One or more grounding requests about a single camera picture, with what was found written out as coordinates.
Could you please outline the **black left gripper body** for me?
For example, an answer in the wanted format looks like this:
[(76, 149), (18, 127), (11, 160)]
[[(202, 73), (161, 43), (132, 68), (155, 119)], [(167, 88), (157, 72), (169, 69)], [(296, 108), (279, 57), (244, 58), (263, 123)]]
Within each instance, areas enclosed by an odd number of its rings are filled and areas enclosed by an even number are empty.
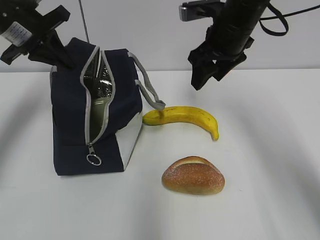
[(0, 36), (11, 45), (0, 59), (7, 65), (21, 55), (29, 56), (28, 50), (40, 41), (46, 41), (48, 34), (67, 22), (70, 12), (59, 5), (45, 15), (39, 13), (37, 4), (2, 4), (0, 6)]

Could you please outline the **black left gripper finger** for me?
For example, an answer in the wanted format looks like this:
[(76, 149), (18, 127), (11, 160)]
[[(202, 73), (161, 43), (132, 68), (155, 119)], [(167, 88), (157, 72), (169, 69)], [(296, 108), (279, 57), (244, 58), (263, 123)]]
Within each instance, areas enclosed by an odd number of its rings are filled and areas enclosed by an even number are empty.
[(47, 47), (49, 50), (50, 63), (56, 66), (64, 66), (68, 69), (73, 69), (75, 63), (62, 44), (56, 30), (51, 30), (47, 35)]
[(46, 41), (39, 41), (32, 46), (28, 52), (28, 59), (34, 62), (40, 62), (52, 66), (61, 65), (59, 59), (59, 51), (62, 43), (58, 39), (47, 39)]

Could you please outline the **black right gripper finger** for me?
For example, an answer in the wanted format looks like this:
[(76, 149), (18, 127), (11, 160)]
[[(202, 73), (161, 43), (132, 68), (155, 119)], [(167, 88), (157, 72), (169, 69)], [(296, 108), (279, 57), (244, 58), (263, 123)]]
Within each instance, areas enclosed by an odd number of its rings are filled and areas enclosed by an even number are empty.
[(207, 83), (207, 81), (215, 75), (217, 72), (217, 66), (215, 62), (215, 60), (192, 60), (190, 62), (192, 65), (191, 85), (195, 90), (200, 90)]
[(216, 71), (213, 74), (213, 77), (217, 81), (222, 80), (223, 77), (242, 62), (240, 58), (234, 57), (216, 57), (214, 60), (216, 60)]

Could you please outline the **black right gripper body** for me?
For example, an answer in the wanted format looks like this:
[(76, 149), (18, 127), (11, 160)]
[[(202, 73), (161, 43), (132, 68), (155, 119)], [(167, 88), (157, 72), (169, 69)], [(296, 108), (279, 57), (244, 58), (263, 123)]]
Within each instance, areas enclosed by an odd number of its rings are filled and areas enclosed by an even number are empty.
[(247, 59), (244, 51), (254, 42), (251, 33), (251, 28), (213, 24), (208, 27), (204, 42), (190, 52), (188, 60), (199, 62), (230, 57), (240, 58), (242, 63)]

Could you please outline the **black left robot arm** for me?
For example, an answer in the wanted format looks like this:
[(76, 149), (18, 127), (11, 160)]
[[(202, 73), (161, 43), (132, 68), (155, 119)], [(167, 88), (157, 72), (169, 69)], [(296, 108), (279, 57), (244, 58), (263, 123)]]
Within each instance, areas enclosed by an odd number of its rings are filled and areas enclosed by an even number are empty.
[(0, 59), (7, 65), (19, 56), (33, 62), (69, 69), (75, 64), (62, 44), (56, 28), (67, 22), (71, 13), (62, 5), (42, 15), (38, 0), (2, 0), (0, 2), (0, 36), (11, 45)]

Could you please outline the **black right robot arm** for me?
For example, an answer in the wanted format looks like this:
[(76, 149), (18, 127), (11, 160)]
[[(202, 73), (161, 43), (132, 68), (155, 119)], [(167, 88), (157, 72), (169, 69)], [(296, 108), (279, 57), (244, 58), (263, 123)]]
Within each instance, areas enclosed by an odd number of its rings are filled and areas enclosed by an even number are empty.
[(227, 0), (219, 4), (204, 42), (188, 56), (192, 65), (191, 85), (197, 91), (211, 77), (220, 81), (247, 59), (244, 51), (254, 42), (251, 33), (269, 3), (268, 0)]

